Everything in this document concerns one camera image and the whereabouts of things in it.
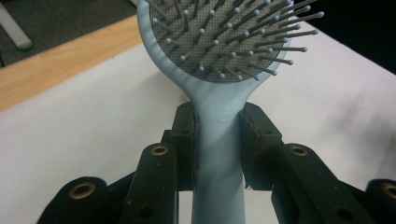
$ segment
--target brush bristle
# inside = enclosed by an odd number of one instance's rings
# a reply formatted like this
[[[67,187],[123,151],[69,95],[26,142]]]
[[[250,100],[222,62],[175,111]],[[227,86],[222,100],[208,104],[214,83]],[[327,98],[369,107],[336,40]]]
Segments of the brush bristle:
[[[275,75],[267,69],[272,62],[292,64],[276,58],[281,50],[306,51],[283,48],[285,42],[317,33],[290,34],[300,29],[289,26],[295,23],[291,18],[308,11],[306,4],[312,0],[298,7],[292,7],[290,0],[145,1],[150,4],[153,33],[166,56],[187,74],[214,83],[258,80],[261,72]]]

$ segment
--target hairbrush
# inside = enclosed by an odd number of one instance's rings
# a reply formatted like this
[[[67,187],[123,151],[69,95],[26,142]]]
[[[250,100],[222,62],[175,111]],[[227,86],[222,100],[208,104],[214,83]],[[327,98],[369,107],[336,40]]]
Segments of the hairbrush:
[[[276,75],[306,0],[139,0],[145,48],[160,70],[191,99],[197,113],[198,165],[192,223],[243,224],[245,203],[237,114],[269,76]]]

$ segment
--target white tabletop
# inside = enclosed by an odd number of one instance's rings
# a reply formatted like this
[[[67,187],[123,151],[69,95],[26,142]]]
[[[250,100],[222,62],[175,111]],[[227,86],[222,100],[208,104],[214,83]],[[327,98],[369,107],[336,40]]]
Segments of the white tabletop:
[[[303,23],[303,30],[313,29]],[[396,76],[324,34],[294,38],[281,65],[249,98],[285,143],[313,148],[341,180],[364,189],[396,179]],[[181,90],[143,46],[125,51],[0,114],[0,223],[34,223],[67,182],[110,184],[170,129]],[[269,193],[247,190],[247,223],[276,223]],[[191,194],[180,198],[189,223]]]

